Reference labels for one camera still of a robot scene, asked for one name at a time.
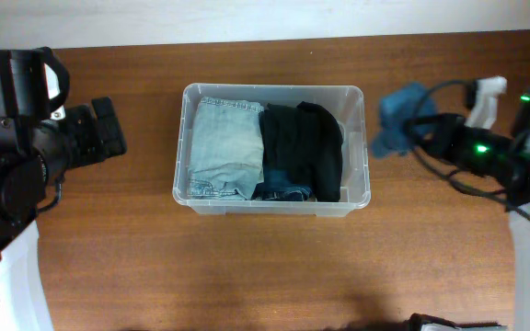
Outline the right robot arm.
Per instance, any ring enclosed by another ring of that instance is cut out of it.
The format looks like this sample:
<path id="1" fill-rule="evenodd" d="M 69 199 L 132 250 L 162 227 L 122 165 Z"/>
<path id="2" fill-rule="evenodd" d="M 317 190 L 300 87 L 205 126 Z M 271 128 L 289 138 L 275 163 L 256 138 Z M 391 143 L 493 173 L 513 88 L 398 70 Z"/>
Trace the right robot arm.
<path id="1" fill-rule="evenodd" d="M 492 200 L 509 214 L 514 248 L 514 327 L 530 330 L 530 90 L 508 137 L 495 134 L 497 94 L 476 91 L 465 118 L 453 113 L 421 116 L 417 111 L 404 130 L 415 152 L 453 167 L 438 176 L 458 191 Z"/>

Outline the light blue jeans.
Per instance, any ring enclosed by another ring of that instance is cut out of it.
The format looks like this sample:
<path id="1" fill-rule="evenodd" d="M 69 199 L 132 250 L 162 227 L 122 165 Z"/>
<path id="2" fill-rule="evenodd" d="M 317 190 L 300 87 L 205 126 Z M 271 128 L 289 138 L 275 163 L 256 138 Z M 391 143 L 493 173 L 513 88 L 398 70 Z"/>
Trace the light blue jeans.
<path id="1" fill-rule="evenodd" d="M 249 200 L 264 180 L 257 102 L 203 97 L 192 123 L 187 194 L 200 200 Z"/>

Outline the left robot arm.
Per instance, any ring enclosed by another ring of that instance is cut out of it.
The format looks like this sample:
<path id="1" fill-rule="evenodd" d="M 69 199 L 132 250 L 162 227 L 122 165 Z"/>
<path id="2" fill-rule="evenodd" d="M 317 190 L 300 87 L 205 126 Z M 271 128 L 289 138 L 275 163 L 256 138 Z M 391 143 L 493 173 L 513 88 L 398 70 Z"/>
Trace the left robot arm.
<path id="1" fill-rule="evenodd" d="M 110 98 L 69 108 L 69 91 L 51 49 L 0 50 L 0 330 L 52 328 L 36 220 L 57 206 L 66 172 L 127 151 Z"/>

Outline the black garment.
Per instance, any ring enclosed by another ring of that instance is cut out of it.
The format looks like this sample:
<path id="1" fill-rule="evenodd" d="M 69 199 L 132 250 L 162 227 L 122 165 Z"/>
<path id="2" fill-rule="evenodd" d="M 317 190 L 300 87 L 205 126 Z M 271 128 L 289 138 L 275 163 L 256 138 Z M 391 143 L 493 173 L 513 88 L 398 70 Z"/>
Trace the black garment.
<path id="1" fill-rule="evenodd" d="M 318 104 L 268 104 L 259 117 L 265 167 L 284 170 L 295 184 L 308 185 L 318 202 L 338 202 L 343 137 L 332 114 Z"/>

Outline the blue cloth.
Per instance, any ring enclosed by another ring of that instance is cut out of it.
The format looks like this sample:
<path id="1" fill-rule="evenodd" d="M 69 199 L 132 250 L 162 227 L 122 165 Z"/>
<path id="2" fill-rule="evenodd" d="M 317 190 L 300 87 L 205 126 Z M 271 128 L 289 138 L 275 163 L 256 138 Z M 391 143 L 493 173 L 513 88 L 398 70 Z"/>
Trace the blue cloth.
<path id="1" fill-rule="evenodd" d="M 412 144 L 405 129 L 405 122 L 412 117 L 413 110 L 427 92 L 420 83 L 410 83 L 381 99 L 379 120 L 381 131 L 371 143 L 375 158 L 386 158 L 391 154 L 407 154 Z"/>

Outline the dark blue jeans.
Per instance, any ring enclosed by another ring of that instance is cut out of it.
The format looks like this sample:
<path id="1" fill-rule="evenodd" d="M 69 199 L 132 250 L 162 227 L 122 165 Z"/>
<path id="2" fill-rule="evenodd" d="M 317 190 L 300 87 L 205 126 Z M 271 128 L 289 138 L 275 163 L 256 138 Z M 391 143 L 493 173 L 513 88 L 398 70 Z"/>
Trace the dark blue jeans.
<path id="1" fill-rule="evenodd" d="M 308 185 L 295 184 L 284 170 L 263 169 L 264 180 L 253 192 L 252 199 L 263 201 L 307 201 L 314 197 Z"/>

